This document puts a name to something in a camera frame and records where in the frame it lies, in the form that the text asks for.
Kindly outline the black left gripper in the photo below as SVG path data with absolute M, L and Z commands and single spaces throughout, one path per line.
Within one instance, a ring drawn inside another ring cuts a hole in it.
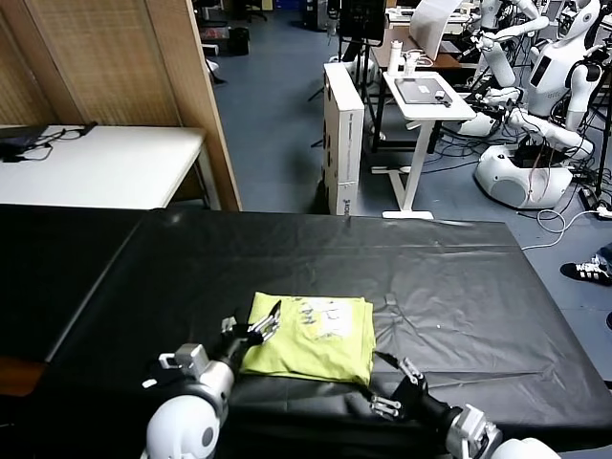
M 239 370 L 247 352 L 255 345 L 269 340 L 280 327 L 278 300 L 270 312 L 247 328 L 239 328 L 234 316 L 225 317 L 221 322 L 221 340 L 216 349 L 216 359 L 231 370 Z

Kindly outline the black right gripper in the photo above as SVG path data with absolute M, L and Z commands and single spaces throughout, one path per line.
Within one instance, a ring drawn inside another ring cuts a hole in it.
M 394 392 L 356 384 L 368 409 L 388 421 L 406 418 L 434 429 L 448 429 L 453 420 L 453 408 L 429 394 L 426 377 L 416 365 L 407 357 L 397 358 L 381 351 L 376 351 L 375 355 L 400 370 L 404 378 Z

